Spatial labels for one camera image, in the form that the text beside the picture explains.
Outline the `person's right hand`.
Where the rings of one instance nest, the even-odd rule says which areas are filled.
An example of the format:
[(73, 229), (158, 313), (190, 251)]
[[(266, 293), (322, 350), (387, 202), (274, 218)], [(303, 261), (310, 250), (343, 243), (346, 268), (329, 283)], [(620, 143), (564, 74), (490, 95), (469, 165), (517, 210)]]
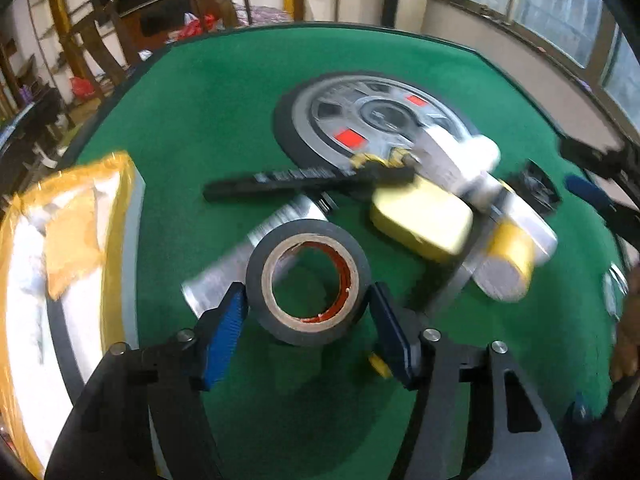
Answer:
[(627, 276), (629, 292), (624, 300), (623, 315), (616, 326), (616, 344), (610, 361), (610, 378), (618, 382), (634, 376), (639, 370), (640, 346), (640, 272), (635, 266)]

